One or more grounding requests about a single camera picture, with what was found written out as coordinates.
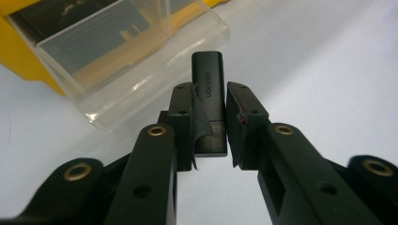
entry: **mounting hole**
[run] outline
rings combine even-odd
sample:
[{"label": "mounting hole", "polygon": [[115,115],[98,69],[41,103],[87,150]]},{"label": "mounting hole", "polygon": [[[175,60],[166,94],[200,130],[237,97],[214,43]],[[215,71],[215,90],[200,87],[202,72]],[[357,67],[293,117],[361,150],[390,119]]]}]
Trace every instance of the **mounting hole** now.
[{"label": "mounting hole", "polygon": [[287,126],[277,126],[275,131],[284,135],[290,135],[294,133],[293,129]]},{"label": "mounting hole", "polygon": [[85,162],[81,162],[69,167],[64,172],[64,178],[67,181],[77,181],[85,178],[91,172],[91,166]]},{"label": "mounting hole", "polygon": [[362,165],[366,170],[380,176],[393,176],[394,171],[381,161],[373,159],[365,159]]},{"label": "mounting hole", "polygon": [[143,185],[143,186],[137,187],[137,188],[133,191],[133,195],[134,195],[135,198],[144,199],[144,198],[148,197],[148,195],[150,194],[150,192],[151,192],[150,186]]},{"label": "mounting hole", "polygon": [[317,187],[320,191],[322,191],[325,194],[328,195],[336,195],[337,194],[337,188],[330,183],[327,182],[320,182],[317,184]]},{"label": "mounting hole", "polygon": [[148,131],[148,134],[150,136],[160,136],[163,135],[166,132],[166,129],[164,127],[153,127]]}]

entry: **brass insert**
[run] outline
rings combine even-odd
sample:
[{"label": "brass insert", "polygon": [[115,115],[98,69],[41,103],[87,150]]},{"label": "brass insert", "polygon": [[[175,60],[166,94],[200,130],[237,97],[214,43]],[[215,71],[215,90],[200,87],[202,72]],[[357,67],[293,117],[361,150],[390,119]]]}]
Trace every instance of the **brass insert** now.
[{"label": "brass insert", "polygon": [[284,135],[291,135],[294,133],[293,129],[287,126],[277,126],[275,131]]},{"label": "brass insert", "polygon": [[153,127],[148,131],[148,134],[151,136],[160,136],[166,132],[164,127]]},{"label": "brass insert", "polygon": [[77,181],[85,178],[91,172],[91,166],[85,162],[81,162],[71,166],[64,173],[64,178],[68,181]]},{"label": "brass insert", "polygon": [[365,159],[363,160],[362,165],[366,170],[380,176],[394,175],[394,171],[389,166],[378,160]]}]

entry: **clear plastic box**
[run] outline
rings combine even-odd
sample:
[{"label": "clear plastic box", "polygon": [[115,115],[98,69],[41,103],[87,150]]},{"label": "clear plastic box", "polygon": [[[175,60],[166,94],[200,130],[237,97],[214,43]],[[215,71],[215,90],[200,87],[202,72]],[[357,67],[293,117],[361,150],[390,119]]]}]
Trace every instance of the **clear plastic box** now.
[{"label": "clear plastic box", "polygon": [[87,120],[112,130],[176,85],[192,53],[227,39],[200,0],[119,0],[33,50]]}]

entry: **yellow object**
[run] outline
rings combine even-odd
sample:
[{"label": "yellow object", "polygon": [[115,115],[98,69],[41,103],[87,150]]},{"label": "yellow object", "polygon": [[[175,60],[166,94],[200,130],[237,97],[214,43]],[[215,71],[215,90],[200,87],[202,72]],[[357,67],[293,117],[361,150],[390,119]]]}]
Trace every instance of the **yellow object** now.
[{"label": "yellow object", "polygon": [[[18,32],[8,22],[7,16],[22,8],[35,4],[39,0],[0,0],[0,63],[27,81],[42,81],[50,86],[59,95],[64,96],[60,86],[50,75],[47,69],[40,63],[36,56],[25,44]],[[221,2],[228,0],[203,0],[209,7],[213,8]],[[180,20],[189,20],[196,17],[191,10],[186,13],[180,12],[174,19],[175,28],[182,25]]]},{"label": "yellow object", "polygon": [[[221,2],[227,2],[229,0],[202,0],[208,7],[213,8],[217,6]],[[197,16],[204,13],[202,7],[195,3],[191,3],[184,7],[172,15],[172,25],[173,25],[173,33],[176,33],[177,30],[183,25],[187,24],[191,20],[195,19]]]}]

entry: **white background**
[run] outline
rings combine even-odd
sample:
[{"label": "white background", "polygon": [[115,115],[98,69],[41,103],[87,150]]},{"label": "white background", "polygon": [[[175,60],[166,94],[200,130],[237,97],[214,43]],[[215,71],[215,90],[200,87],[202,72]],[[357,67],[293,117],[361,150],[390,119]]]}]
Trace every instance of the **white background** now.
[{"label": "white background", "polygon": [[[398,164],[397,1],[232,0],[214,10],[231,30],[225,80],[251,87],[272,122],[299,128],[337,163],[368,154]],[[4,67],[0,78],[0,218],[20,214],[64,162],[126,155],[171,95],[105,133],[43,83]],[[230,156],[198,166],[178,175],[178,224],[270,224],[256,172],[233,169]]]}]

